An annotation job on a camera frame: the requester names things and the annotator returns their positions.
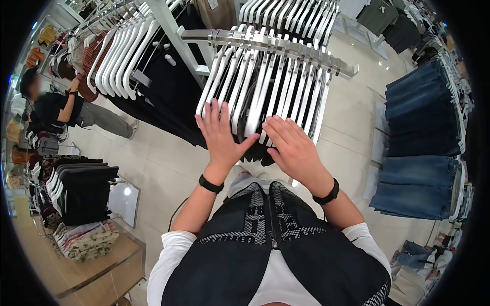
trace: smartwatch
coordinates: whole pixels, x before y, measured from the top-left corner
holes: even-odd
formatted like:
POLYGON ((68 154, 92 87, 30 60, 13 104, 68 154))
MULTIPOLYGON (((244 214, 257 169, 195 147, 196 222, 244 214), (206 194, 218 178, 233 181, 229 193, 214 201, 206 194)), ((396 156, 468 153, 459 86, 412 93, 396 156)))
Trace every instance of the smartwatch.
POLYGON ((223 190, 224 187, 224 182, 223 184, 216 186, 214 184, 211 184, 204 178, 204 174, 201 174, 201 177, 199 178, 199 185, 202 187, 206 188, 207 190, 214 192, 215 194, 218 194, 221 190, 223 190))
POLYGON ((333 199, 337 198, 337 195, 339 194, 339 182, 334 178, 334 187, 332 191, 324 198, 319 198, 317 196, 313 196, 313 200, 317 202, 320 205, 325 205, 328 202, 332 201, 333 199))

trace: mesh panel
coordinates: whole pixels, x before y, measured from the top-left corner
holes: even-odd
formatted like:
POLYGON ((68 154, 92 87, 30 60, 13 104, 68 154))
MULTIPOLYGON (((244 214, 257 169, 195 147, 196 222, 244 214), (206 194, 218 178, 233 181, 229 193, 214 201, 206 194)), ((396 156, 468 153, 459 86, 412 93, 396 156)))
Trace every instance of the mesh panel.
POLYGON ((237 192, 231 198, 235 199, 246 194, 252 194, 252 200, 245 213, 243 232, 219 233, 199 239, 200 244, 217 241, 238 241, 254 244, 265 244, 266 217, 264 215, 264 198, 258 184, 250 184, 247 188, 237 192))
POLYGON ((289 212, 288 206, 285 205, 281 193, 285 192, 296 197, 299 200, 301 199, 281 184, 271 184, 271 189, 275 200, 274 204, 283 242, 291 242, 295 239, 301 238, 302 236, 315 235, 326 232, 325 229, 319 227, 301 227, 296 219, 293 217, 293 215, 289 212))

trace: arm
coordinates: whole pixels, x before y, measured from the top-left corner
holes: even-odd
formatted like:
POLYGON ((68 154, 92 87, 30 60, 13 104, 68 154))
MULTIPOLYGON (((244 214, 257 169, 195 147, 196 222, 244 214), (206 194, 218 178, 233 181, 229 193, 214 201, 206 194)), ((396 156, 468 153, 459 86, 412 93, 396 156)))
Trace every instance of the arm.
MULTIPOLYGON (((260 135, 253 134, 243 143, 235 143, 231 136, 228 121, 228 103, 223 102, 221 106, 221 118, 216 99, 212 100, 212 106, 211 109, 209 103, 204 104, 208 114, 206 120, 203 120, 199 115, 195 117, 206 140, 210 157, 209 164, 204 170, 204 178, 211 184, 219 186, 224 182, 231 168, 259 139, 260 135)), ((215 199, 216 194, 214 192, 198 184, 175 218, 171 230, 198 233, 202 225, 209 219, 215 199)))
MULTIPOLYGON (((76 92, 76 90, 78 89, 79 83, 80 83, 80 81, 78 80, 77 77, 75 79, 73 79, 71 85, 68 87, 69 92, 71 92, 71 93, 76 92)), ((68 96, 68 101, 66 102, 65 108, 60 109, 60 113, 59 113, 58 119, 57 119, 58 121, 61 121, 61 122, 70 121, 70 117, 72 115, 74 103, 75 103, 75 95, 71 94, 68 96)))
MULTIPOLYGON (((304 131, 291 119, 284 121, 277 115, 267 117, 262 127, 279 150, 269 148, 267 152, 281 170, 302 183, 312 195, 326 197, 333 189, 334 180, 304 131)), ((327 221, 338 230, 364 222, 361 212, 342 189, 337 198, 322 209, 327 221)))

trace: price tag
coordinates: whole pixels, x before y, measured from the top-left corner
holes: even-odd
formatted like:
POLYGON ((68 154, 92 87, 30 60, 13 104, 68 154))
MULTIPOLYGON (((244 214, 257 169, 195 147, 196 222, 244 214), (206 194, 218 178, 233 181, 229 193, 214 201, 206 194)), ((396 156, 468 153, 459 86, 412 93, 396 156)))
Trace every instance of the price tag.
POLYGON ((218 7, 218 0, 208 0, 208 3, 212 10, 218 7))

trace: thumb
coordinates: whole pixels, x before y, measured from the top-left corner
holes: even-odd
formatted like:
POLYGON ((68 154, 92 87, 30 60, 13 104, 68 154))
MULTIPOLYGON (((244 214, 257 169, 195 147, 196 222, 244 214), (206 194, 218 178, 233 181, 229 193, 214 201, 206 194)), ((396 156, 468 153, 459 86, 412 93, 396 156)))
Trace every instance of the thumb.
POLYGON ((245 152, 250 149, 250 147, 260 138, 260 134, 255 133, 250 135, 247 139, 245 139, 244 142, 242 142, 238 148, 241 152, 241 154, 245 154, 245 152))
POLYGON ((284 165, 284 161, 282 160, 281 154, 279 154, 279 152, 276 149, 269 148, 269 149, 267 149, 267 153, 270 154, 272 159, 279 166, 279 168, 281 168, 281 170, 285 169, 286 166, 284 165))

